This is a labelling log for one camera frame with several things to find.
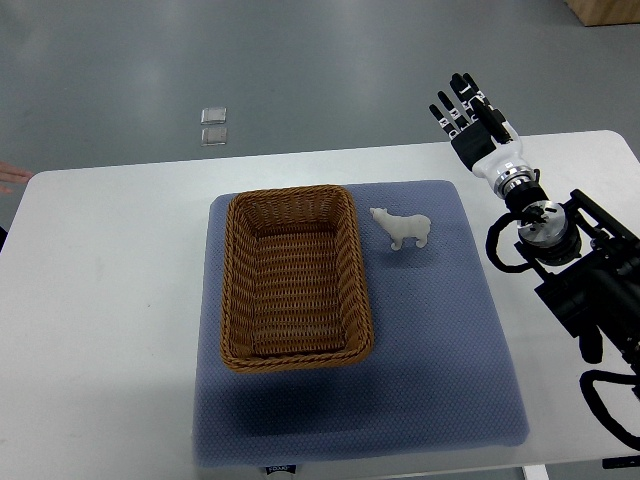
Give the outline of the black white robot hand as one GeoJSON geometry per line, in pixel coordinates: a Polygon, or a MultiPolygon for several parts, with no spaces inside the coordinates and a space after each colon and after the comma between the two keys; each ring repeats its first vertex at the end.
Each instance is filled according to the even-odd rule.
{"type": "Polygon", "coordinates": [[[471,75],[455,73],[449,86],[454,97],[439,91],[439,103],[431,104],[429,111],[463,165],[494,189],[513,178],[534,180],[519,135],[471,75]]]}

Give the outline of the person's hand at edge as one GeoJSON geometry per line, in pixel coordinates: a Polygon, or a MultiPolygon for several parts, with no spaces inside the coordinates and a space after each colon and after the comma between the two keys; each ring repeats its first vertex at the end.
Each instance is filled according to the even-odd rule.
{"type": "Polygon", "coordinates": [[[29,170],[1,161],[0,191],[2,194],[10,194],[12,192],[12,185],[26,185],[33,176],[34,173],[29,170]]]}

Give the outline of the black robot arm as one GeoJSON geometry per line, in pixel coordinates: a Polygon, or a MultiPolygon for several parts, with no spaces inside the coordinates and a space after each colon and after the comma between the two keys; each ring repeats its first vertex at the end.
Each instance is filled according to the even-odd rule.
{"type": "Polygon", "coordinates": [[[539,173],[507,170],[495,193],[508,209],[488,230],[485,250],[505,273],[535,271],[535,292],[579,343],[582,358],[595,366],[609,340],[629,365],[628,374],[592,368],[579,380],[592,414],[614,437],[638,449],[638,436],[609,413],[596,383],[639,391],[639,239],[584,192],[564,203],[548,199],[539,173]]]}

